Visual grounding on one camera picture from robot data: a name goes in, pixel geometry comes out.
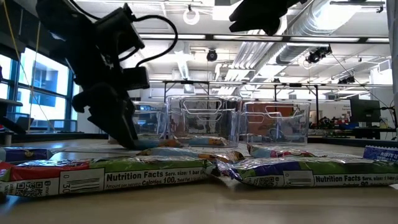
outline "white ceiling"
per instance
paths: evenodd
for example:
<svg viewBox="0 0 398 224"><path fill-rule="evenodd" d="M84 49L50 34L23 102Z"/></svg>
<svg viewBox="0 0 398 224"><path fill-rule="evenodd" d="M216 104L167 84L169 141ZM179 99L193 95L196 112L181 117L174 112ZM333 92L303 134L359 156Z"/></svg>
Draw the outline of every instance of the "white ceiling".
<svg viewBox="0 0 398 224"><path fill-rule="evenodd" d="M30 11L34 1L19 1L20 4L24 5ZM88 2L92 0L76 1L78 4L89 13L96 16L102 17L115 10L117 7L121 7L122 4L110 3L110 0ZM212 1L204 1L206 4L210 4ZM168 4L159 3L146 3L145 4L129 4L132 11L137 17L145 14L158 14L169 18L176 26L181 34L230 34L229 21L214 21L212 19L211 11L212 7L193 7L194 9L203 10L204 13L200 13L200 20L197 24L191 26L183 21L183 13L187 8L186 6L171 6ZM302 8L300 4L297 7L290 9L288 13L288 21L290 21ZM155 32L155 33L171 33L170 28L162 21L144 21L135 23L138 32ZM388 36L387 28L387 14L384 12L377 14L376 9L364 9L357 12L345 25L340 27L333 35L340 36L361 36L361 35L377 35L377 36ZM194 60L188 62L190 70L209 70L214 72L217 63L208 63L206 61L206 55L208 49L216 49L219 60L234 60L236 54L239 52L241 46L240 42L207 42L207 41L191 41L188 42L190 45L191 52L195 53ZM158 54L165 50L169 45L169 41L145 41L146 48L141 50L143 57ZM372 59L371 57L389 57L390 49L388 45L356 45L356 44L332 44L331 45L333 54L340 55L339 61L345 66L346 69L358 67L360 70L357 71L357 79L366 82L369 76L369 67L375 66L373 63L366 63L365 61ZM358 62L359 56L366 56L367 59L363 59L363 62ZM155 76L156 73L171 73L173 69L177 68L177 63L170 60L155 60L147 64L151 70L151 76ZM287 67L284 72L287 74L282 77L287 82L299 82L304 81L305 78L310 77L331 77L344 71L341 65L337 64L337 61L328 56L328 58L322 60L322 64L318 64L311 69L305 69L302 64L298 67Z"/></svg>

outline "desk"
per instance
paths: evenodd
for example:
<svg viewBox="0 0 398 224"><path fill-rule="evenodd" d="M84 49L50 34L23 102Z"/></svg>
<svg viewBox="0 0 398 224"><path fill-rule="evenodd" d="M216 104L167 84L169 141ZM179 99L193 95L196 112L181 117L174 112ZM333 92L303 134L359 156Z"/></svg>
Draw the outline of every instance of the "desk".
<svg viewBox="0 0 398 224"><path fill-rule="evenodd" d="M58 156L102 156L71 152L104 146L103 140L23 144L65 149ZM362 148L309 144L361 155ZM129 153L115 146L120 156ZM396 223L398 190L393 187L264 190L223 178L194 184L130 189L32 200L8 197L1 223Z"/></svg>
<svg viewBox="0 0 398 224"><path fill-rule="evenodd" d="M355 138L380 139L380 133L395 133L394 128L353 128Z"/></svg>

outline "cable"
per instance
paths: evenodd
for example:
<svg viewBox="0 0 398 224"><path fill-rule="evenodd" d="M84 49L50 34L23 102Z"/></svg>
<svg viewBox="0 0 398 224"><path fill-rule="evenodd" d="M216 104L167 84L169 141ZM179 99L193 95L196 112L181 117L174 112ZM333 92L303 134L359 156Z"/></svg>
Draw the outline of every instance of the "cable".
<svg viewBox="0 0 398 224"><path fill-rule="evenodd" d="M331 54L331 55L332 55L332 56L336 59L336 61L343 67L343 69L346 71L346 73L349 74L349 71L340 63L340 61L337 60L337 58L336 58L333 54ZM354 80L355 80L357 83L359 83L360 85L362 85L357 79L354 78ZM366 91L368 91L370 95L372 95L373 97L375 97L379 102L381 102L384 106L386 106L386 107L388 108L388 106L387 106L383 101L381 101L377 96L375 96L373 93L371 93L370 90L368 90L365 86L362 86L362 87L363 87ZM394 126L395 126L394 115L393 115L393 113L392 113L391 110L389 110L389 112L390 112L392 121L394 122Z"/></svg>
<svg viewBox="0 0 398 224"><path fill-rule="evenodd" d="M78 9L81 13L83 13L84 15L86 15L86 16L92 18L92 19L95 19L95 20L100 20L100 19L101 19L101 18L99 18L99 17L96 17L96 16L94 16L94 15L92 15L92 14L86 12L84 9L82 9L82 8L75 2L75 0L69 0L69 1L70 1L70 3L71 3L75 8L77 8L77 9Z"/></svg>
<svg viewBox="0 0 398 224"><path fill-rule="evenodd" d="M136 68L138 68L143 63L149 62L149 61L151 61L153 59L157 59L157 58L169 53L170 51L173 50L173 48L175 47L175 45L177 44L177 41L178 41L177 28L173 24L173 22L170 21L168 18L164 18L163 16L158 16L158 15L148 15L148 16L142 16L140 18L136 18L136 19L133 20L133 22L140 22L140 21L144 21L144 20L147 20L147 19L159 19L159 20L162 20L162 21L166 22L173 29L175 37L174 37L172 45L167 50L165 50L164 52L162 52L162 53L160 53L158 55L155 55L155 56L152 56L152 57L149 57L149 58L145 58L144 60L141 60L140 62L137 63Z"/></svg>
<svg viewBox="0 0 398 224"><path fill-rule="evenodd" d="M36 76L37 50L39 49L39 39L40 39L40 28L41 28L41 25L42 25L42 23L39 22L39 26L38 26L38 28L37 28L37 36L36 36L36 54L35 54L35 63L34 63L34 65L33 65L33 79L32 79L32 80L35 80L35 76ZM32 99L33 99L33 97L34 97L34 94L33 94L33 90L34 90L33 84L30 86L30 97L31 97ZM30 118L31 118L31 116L32 116L32 105L33 105L33 102L30 104L30 109L29 109L29 121L30 121ZM30 132L30 122L28 122L28 125L27 125L27 132L28 132L28 133Z"/></svg>
<svg viewBox="0 0 398 224"><path fill-rule="evenodd" d="M3 6L4 6L4 12L5 12L5 15L6 15L7 23L8 23L8 28L9 28L9 30L10 30L10 35L11 35L12 43L14 44L14 50L15 50L15 53L16 53L16 55L17 55L19 65L21 66L21 69L22 69L22 71L24 72L26 82L27 82L27 84L29 85L29 80L28 80L28 78L27 78L25 69L24 69L24 67L23 67L22 64L21 64L21 57L19 56L19 53L18 53L18 50L17 50L17 42L16 42L16 40L15 40L14 33L13 33L13 31L12 31L12 26L11 26L10 17L8 16L8 9L7 9L7 5L6 5L6 1L3 2ZM39 101L37 100L37 98L36 98L35 96L33 96L33 98L34 98L34 100L35 100L36 102L39 103ZM40 104L39 104L39 108L40 108L40 110L42 111L42 113L43 113L45 119L47 120L47 122L48 122L48 124L49 124L49 126L53 129L53 131L55 131L54 126L51 124L51 122L49 121L49 119L48 119L47 116L45 115L45 113L44 113L42 107L40 106Z"/></svg>
<svg viewBox="0 0 398 224"><path fill-rule="evenodd" d="M127 59L127 58L133 56L133 55L134 55L135 53L137 53L138 51L139 51L138 48L134 49L132 52L128 53L128 54L127 54L126 56L124 56L123 58L119 58L119 61L120 61L120 62L124 61L125 59Z"/></svg>

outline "granola bar package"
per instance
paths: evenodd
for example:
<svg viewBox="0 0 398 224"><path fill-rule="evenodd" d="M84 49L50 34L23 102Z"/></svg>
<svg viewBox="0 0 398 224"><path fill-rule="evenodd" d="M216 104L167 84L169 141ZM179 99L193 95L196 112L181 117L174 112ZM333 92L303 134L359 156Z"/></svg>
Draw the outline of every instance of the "granola bar package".
<svg viewBox="0 0 398 224"><path fill-rule="evenodd" d="M50 149L33 147L0 147L0 161L21 164L26 161L50 159L54 152Z"/></svg>
<svg viewBox="0 0 398 224"><path fill-rule="evenodd" d="M206 152L194 149L178 149L172 147L157 147L146 149L137 154L138 156L190 156L194 158L207 159L210 162L217 160L235 163L244 159L243 155L237 151L228 152Z"/></svg>
<svg viewBox="0 0 398 224"><path fill-rule="evenodd" d="M178 138L178 141L186 146L193 147L224 147L228 146L228 141L222 137L211 136L190 136Z"/></svg>
<svg viewBox="0 0 398 224"><path fill-rule="evenodd" d="M365 159L398 162L398 149L391 147L366 146L363 157Z"/></svg>
<svg viewBox="0 0 398 224"><path fill-rule="evenodd" d="M265 188L367 187L398 184L398 164L368 159L286 157L217 162L220 172Z"/></svg>
<svg viewBox="0 0 398 224"><path fill-rule="evenodd" d="M203 180L214 165L192 157L138 156L0 163L0 194L43 197Z"/></svg>
<svg viewBox="0 0 398 224"><path fill-rule="evenodd" d="M261 146L248 144L248 151L255 158L278 158L278 157L316 157L314 154L295 149L290 146Z"/></svg>
<svg viewBox="0 0 398 224"><path fill-rule="evenodd" d="M182 144L175 139L139 139L134 141L135 150L152 149L155 147L182 147Z"/></svg>

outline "barcode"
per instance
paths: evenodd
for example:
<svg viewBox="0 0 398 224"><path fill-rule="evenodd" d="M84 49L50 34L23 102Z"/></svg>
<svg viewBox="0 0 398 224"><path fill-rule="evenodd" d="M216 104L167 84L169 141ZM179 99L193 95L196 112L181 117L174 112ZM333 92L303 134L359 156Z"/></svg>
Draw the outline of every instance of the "barcode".
<svg viewBox="0 0 398 224"><path fill-rule="evenodd" d="M43 196L43 182L20 182L16 186L16 196L41 197Z"/></svg>
<svg viewBox="0 0 398 224"><path fill-rule="evenodd" d="M313 186L312 170L284 171L286 186Z"/></svg>
<svg viewBox="0 0 398 224"><path fill-rule="evenodd" d="M298 178L290 178L286 181L287 185L312 185L311 179L298 179Z"/></svg>
<svg viewBox="0 0 398 224"><path fill-rule="evenodd" d="M97 192L104 190L104 169L61 172L60 194Z"/></svg>

